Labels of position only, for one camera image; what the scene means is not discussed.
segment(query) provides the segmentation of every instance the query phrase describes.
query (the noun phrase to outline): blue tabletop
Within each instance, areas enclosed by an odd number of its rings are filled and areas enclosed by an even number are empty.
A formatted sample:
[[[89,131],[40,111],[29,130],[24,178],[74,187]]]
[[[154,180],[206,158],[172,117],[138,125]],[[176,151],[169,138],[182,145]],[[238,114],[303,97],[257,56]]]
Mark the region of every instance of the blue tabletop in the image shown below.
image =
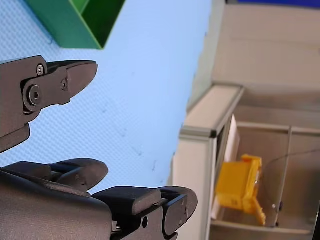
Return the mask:
[[[92,192],[165,185],[210,11],[211,0],[127,0],[104,50],[65,49],[23,0],[0,0],[0,61],[99,64],[94,81],[69,104],[44,109],[0,165],[93,158],[109,174]]]

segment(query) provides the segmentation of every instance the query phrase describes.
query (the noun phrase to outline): yellow box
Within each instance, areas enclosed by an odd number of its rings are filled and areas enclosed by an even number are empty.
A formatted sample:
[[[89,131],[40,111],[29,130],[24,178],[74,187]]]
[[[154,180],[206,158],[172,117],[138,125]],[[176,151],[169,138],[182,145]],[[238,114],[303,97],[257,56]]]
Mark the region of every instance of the yellow box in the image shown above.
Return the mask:
[[[241,210],[257,217],[261,225],[266,216],[257,201],[262,159],[243,155],[241,161],[224,162],[215,194],[221,206]]]

